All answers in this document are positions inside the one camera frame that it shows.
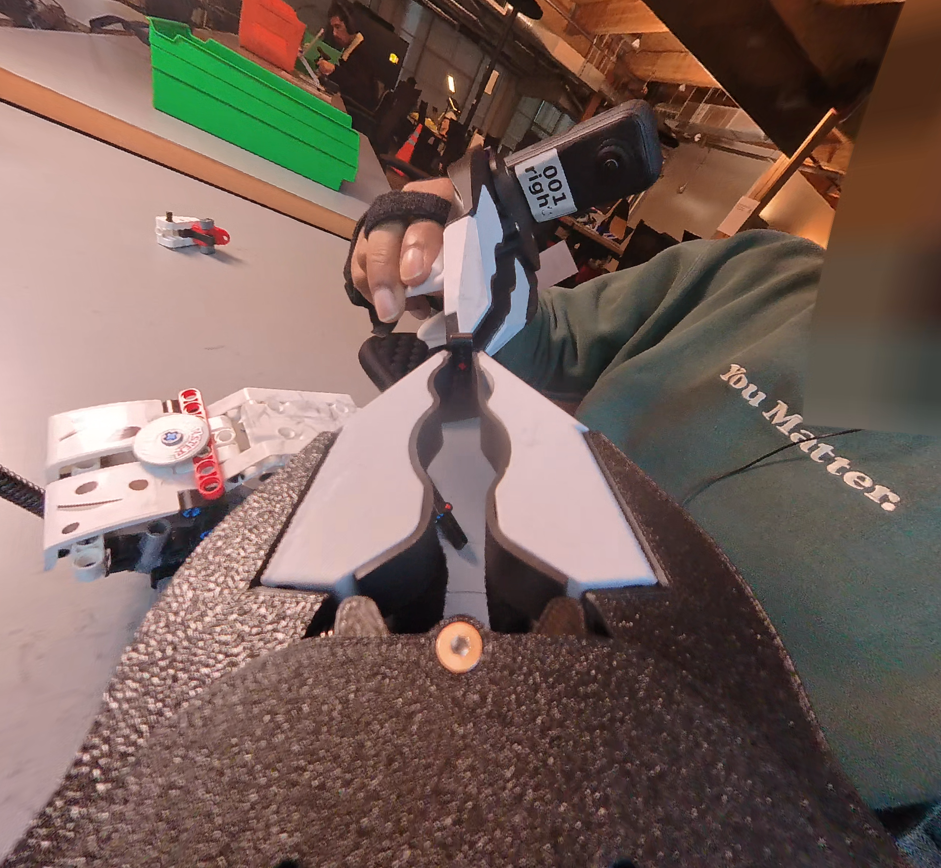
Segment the person's green sweatshirt torso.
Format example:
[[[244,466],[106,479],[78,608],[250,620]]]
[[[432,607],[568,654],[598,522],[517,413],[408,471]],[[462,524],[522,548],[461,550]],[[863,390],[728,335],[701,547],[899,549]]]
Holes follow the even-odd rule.
[[[939,797],[939,438],[809,414],[809,330],[604,374],[580,415],[723,548],[876,808]]]

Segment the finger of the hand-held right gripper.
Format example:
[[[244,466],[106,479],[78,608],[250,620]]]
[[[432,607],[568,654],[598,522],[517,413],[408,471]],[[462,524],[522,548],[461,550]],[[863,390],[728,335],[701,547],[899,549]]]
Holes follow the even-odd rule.
[[[478,210],[445,227],[443,312],[447,341],[458,334],[471,334],[476,341],[509,340],[505,319],[495,331],[483,332],[485,317],[493,306],[496,247],[502,240],[498,210]]]
[[[525,328],[535,309],[532,279],[524,264],[498,269],[491,303],[474,331],[474,350],[494,356]]]

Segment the black ridged rod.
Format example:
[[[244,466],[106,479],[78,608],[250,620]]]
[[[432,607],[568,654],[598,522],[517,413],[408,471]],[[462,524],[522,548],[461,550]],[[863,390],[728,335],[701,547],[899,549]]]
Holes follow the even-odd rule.
[[[1,497],[40,518],[44,515],[44,490],[33,482],[19,476],[6,466],[0,466]]]

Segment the small white red brick assembly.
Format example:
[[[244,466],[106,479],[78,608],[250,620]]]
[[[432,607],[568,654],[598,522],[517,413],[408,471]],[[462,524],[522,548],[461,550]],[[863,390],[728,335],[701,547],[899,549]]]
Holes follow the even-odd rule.
[[[229,244],[229,233],[211,218],[194,218],[166,212],[155,218],[157,242],[170,250],[196,249],[212,254]]]

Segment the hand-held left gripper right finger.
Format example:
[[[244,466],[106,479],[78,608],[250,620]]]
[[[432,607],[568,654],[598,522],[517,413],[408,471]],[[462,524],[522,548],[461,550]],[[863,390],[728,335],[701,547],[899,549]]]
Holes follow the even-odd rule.
[[[486,354],[476,367],[494,541],[560,587],[656,585],[586,428]]]

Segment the orange plastic bin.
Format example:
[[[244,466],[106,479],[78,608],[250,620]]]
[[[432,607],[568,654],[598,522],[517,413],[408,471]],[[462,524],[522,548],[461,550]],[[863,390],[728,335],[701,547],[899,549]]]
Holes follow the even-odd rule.
[[[242,0],[239,44],[278,69],[296,69],[306,26],[283,0]]]

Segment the person's right hand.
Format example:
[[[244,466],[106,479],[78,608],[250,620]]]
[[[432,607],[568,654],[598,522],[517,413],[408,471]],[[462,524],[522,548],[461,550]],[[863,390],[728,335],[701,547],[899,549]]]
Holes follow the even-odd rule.
[[[429,278],[456,200],[448,177],[420,180],[379,195],[360,218],[345,285],[348,298],[367,309],[375,335],[388,335],[406,312],[425,320],[441,310],[440,295],[407,291]]]

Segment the grey desk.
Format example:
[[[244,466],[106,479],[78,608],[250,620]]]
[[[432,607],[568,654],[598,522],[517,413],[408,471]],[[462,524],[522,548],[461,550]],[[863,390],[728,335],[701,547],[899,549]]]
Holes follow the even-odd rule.
[[[43,484],[51,415],[116,401],[214,401],[244,387],[376,394],[370,331],[344,292],[348,243],[2,105],[2,463]],[[229,244],[170,250],[166,212]],[[1,505],[2,855],[82,744],[157,597],[146,575],[43,568],[41,522]]]

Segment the white brick toy truck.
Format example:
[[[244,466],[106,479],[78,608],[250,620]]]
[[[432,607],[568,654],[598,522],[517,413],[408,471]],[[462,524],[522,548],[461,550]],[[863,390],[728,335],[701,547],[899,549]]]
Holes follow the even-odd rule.
[[[46,569],[66,558],[80,580],[170,577],[233,509],[314,438],[358,410],[346,394],[201,391],[53,415],[43,503]]]

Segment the green plastic bin stack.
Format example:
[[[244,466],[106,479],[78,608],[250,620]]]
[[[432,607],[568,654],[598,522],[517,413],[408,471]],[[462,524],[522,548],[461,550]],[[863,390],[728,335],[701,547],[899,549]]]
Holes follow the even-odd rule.
[[[334,191],[356,180],[348,114],[185,24],[148,22],[155,109]]]

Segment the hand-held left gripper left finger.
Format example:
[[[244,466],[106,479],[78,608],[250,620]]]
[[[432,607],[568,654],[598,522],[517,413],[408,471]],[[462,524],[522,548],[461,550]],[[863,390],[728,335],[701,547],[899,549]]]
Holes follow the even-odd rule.
[[[427,590],[443,555],[430,463],[442,449],[428,358],[346,424],[262,574],[267,588]]]

